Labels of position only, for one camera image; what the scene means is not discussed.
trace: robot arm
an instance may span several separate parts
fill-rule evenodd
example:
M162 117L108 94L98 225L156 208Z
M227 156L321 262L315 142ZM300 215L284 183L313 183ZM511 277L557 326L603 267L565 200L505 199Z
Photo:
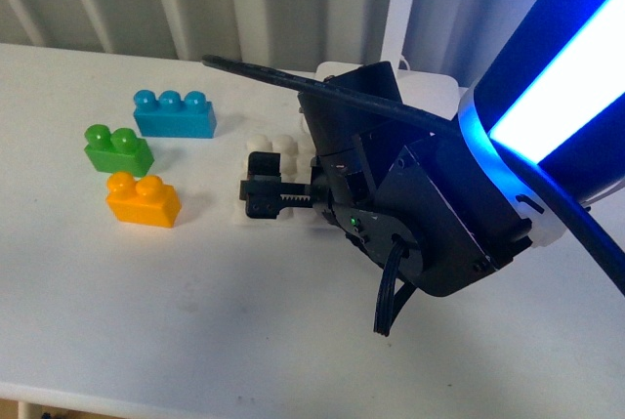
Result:
M580 205L625 176L624 15L625 0L538 0L452 121L404 105L389 63L316 82L204 57L300 92L316 147L305 184L281 182L279 154L254 152L240 189L247 215L312 207L340 228L383 269L375 331L384 335L416 288L452 294L565 227L625 294L625 255ZM558 84L559 65L572 83ZM532 109L542 116L519 119ZM546 111L567 132L546 124Z

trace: green toy block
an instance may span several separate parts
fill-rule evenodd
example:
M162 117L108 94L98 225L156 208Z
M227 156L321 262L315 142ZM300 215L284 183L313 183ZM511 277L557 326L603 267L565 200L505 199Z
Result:
M130 128L120 128L113 134L103 124L94 124L85 131L85 153L99 172L128 172L144 177L154 162L145 139L138 138Z

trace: blue toy block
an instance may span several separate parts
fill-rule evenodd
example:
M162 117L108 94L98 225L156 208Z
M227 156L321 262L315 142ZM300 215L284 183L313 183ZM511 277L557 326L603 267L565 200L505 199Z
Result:
M212 138L217 120L213 104L201 92L189 92L183 102L168 90L156 99L150 90L135 94L135 121L143 136L154 138Z

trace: black cable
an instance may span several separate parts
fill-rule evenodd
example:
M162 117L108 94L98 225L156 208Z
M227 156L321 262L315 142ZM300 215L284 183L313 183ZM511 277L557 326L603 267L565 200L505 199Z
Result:
M270 67L227 60L220 56L206 55L202 58L202 63L267 84L315 95L330 101L344 102L355 108L396 119L442 137L460 138L462 136L456 123L400 102L362 94L345 87L318 82Z
M497 152L526 185L549 206L625 295L625 253L573 197L537 165L493 142Z
M375 307L373 331L383 336L389 336L391 326L399 310L401 310L401 307L403 307L403 304L405 304L409 296L412 295L412 293L407 294L407 291L404 291L401 297L401 304L398 305L397 311L395 312L395 282L399 273L399 263L401 262L406 248L407 245L403 239L398 238L391 249L391 253L389 253L389 257L382 271L378 300Z

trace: light strip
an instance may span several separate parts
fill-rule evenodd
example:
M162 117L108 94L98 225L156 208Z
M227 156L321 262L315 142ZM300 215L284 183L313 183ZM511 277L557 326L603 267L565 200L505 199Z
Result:
M490 130L538 163L625 92L625 0L605 0Z

